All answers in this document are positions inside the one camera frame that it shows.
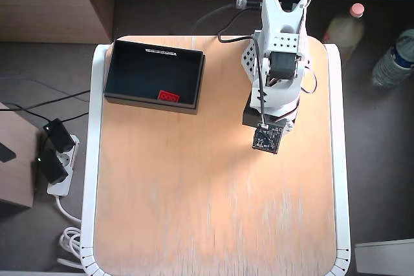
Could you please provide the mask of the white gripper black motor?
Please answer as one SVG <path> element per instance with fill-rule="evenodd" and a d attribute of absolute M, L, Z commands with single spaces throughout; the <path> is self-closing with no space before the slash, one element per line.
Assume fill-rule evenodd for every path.
<path fill-rule="evenodd" d="M 265 121 L 269 124 L 277 124 L 278 119 L 284 126 L 283 135 L 294 129 L 300 100 L 300 79 L 280 80 L 271 87 L 264 86 L 264 114 Z M 255 79 L 252 91 L 249 95 L 243 111 L 242 124 L 256 127 L 261 122 L 261 108 L 259 100 L 259 80 Z"/>

